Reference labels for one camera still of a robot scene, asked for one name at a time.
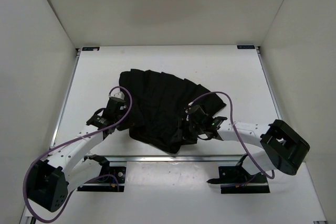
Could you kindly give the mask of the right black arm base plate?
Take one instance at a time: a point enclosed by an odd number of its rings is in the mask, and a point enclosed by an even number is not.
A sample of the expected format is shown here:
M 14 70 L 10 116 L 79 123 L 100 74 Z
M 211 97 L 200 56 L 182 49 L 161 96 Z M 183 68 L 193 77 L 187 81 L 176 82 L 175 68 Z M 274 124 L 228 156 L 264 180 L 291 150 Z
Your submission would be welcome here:
M 207 181 L 211 185 L 220 185 L 221 194 L 268 194 L 268 180 L 265 175 L 248 174 L 240 166 L 219 166 L 218 178 Z

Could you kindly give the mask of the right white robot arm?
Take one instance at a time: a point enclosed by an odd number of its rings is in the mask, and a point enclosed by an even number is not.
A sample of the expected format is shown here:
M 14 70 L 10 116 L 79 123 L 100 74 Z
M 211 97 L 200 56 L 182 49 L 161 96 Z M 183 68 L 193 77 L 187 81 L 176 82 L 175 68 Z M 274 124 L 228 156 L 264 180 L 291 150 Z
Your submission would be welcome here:
M 245 154 L 235 169 L 236 178 L 248 182 L 254 175 L 279 170 L 295 175 L 310 151 L 310 145 L 285 121 L 271 124 L 235 122 L 224 116 L 212 117 L 200 105 L 185 111 L 182 135 L 205 140 L 234 141 L 241 144 Z

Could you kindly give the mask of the black pleated skirt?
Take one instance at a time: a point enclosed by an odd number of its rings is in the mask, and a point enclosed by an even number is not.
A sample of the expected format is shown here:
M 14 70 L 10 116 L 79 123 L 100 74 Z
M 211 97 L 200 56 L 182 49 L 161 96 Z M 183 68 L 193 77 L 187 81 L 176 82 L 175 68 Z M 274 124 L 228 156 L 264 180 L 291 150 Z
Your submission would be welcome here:
M 119 85 L 130 92 L 126 101 L 132 109 L 118 130 L 128 130 L 131 138 L 171 154 L 183 145 L 197 143 L 196 137 L 178 136 L 178 122 L 185 116 L 189 103 L 199 104 L 209 115 L 226 106 L 204 86 L 164 72 L 124 71 L 120 73 Z

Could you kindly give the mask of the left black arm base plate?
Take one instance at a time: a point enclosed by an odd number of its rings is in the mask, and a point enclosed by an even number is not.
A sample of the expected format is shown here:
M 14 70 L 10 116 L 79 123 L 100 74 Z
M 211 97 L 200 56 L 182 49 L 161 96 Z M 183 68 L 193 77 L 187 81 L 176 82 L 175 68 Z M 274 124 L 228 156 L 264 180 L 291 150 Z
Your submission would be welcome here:
M 77 188 L 80 192 L 122 193 L 125 189 L 127 163 L 111 161 L 100 171 L 100 178 Z

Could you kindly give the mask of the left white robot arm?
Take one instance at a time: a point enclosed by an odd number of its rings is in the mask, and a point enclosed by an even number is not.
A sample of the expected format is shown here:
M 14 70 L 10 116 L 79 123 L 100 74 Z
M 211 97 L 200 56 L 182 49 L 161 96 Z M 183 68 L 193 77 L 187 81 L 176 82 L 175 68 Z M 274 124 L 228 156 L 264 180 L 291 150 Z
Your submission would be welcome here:
M 24 201 L 33 201 L 50 212 L 58 211 L 80 185 L 109 177 L 107 159 L 90 151 L 118 129 L 128 117 L 132 99 L 110 97 L 77 137 L 52 148 L 34 161 L 23 183 Z

